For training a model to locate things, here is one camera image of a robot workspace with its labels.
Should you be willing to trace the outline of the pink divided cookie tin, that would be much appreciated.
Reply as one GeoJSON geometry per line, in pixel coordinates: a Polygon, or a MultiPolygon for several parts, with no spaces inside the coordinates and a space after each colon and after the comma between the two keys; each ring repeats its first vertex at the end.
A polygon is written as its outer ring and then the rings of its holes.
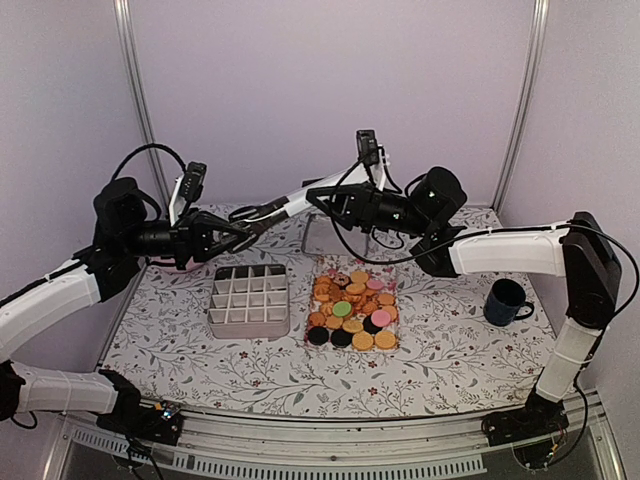
{"type": "Polygon", "coordinates": [[[277,339],[289,333],[289,289],[282,264],[222,266],[213,276],[207,310],[220,340],[277,339]]]}

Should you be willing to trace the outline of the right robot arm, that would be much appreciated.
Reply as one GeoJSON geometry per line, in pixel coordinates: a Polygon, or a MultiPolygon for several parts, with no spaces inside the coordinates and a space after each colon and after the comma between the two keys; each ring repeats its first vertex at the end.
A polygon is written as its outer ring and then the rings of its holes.
{"type": "Polygon", "coordinates": [[[309,186],[304,197],[346,229],[419,237],[409,257],[433,277],[492,271],[565,278],[567,319],[524,407],[484,420],[490,432],[520,429],[527,436],[563,425],[564,396],[622,309],[622,266],[611,247],[614,241],[590,213],[578,212],[565,223],[547,226],[465,231],[449,221],[467,196],[457,177],[443,167],[431,168],[404,195],[339,177],[309,186]]]}

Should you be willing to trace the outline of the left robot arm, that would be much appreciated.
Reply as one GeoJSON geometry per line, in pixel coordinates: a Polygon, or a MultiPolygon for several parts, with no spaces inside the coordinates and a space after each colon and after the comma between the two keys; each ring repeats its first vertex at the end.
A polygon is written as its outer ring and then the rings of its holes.
{"type": "Polygon", "coordinates": [[[169,219],[150,220],[147,209],[157,204],[136,180],[111,180],[94,200],[92,244],[2,300],[2,419],[37,411],[87,411],[128,434],[148,426],[152,409],[142,406],[140,391],[121,374],[30,369],[11,356],[57,322],[123,292],[139,273],[141,259],[160,258],[183,270],[189,262],[205,263],[245,242],[246,229],[192,207],[201,190],[196,174],[185,174],[174,191],[169,219]]]}

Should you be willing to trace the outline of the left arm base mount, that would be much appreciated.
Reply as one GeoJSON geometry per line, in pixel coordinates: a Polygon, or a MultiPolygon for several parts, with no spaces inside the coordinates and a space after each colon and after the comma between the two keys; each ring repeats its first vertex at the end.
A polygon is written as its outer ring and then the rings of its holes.
{"type": "Polygon", "coordinates": [[[184,417],[176,404],[162,401],[153,405],[122,407],[110,414],[100,414],[96,425],[137,440],[176,446],[182,433],[184,417]]]}

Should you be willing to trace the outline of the metal serving tongs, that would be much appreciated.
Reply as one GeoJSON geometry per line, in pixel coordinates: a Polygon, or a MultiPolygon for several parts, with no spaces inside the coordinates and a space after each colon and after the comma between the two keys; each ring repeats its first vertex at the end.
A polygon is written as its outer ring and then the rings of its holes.
{"type": "Polygon", "coordinates": [[[233,226],[260,236],[273,226],[312,207],[306,198],[309,189],[334,187],[346,173],[344,170],[322,178],[266,204],[242,207],[232,212],[228,220],[233,226]]]}

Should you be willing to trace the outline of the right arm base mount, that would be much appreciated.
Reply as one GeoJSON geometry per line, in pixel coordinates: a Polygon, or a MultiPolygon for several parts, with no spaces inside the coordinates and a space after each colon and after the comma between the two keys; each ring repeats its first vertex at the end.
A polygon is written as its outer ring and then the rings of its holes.
{"type": "Polygon", "coordinates": [[[497,411],[483,417],[481,430],[490,446],[529,440],[569,426],[562,402],[554,403],[534,395],[523,407],[497,411]]]}

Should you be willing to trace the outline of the green round cookie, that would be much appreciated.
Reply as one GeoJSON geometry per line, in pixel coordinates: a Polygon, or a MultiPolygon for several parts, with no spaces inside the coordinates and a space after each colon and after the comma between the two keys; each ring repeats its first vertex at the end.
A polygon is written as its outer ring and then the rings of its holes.
{"type": "Polygon", "coordinates": [[[332,309],[332,314],[339,318],[349,317],[352,313],[352,305],[348,301],[336,302],[332,309]]]}

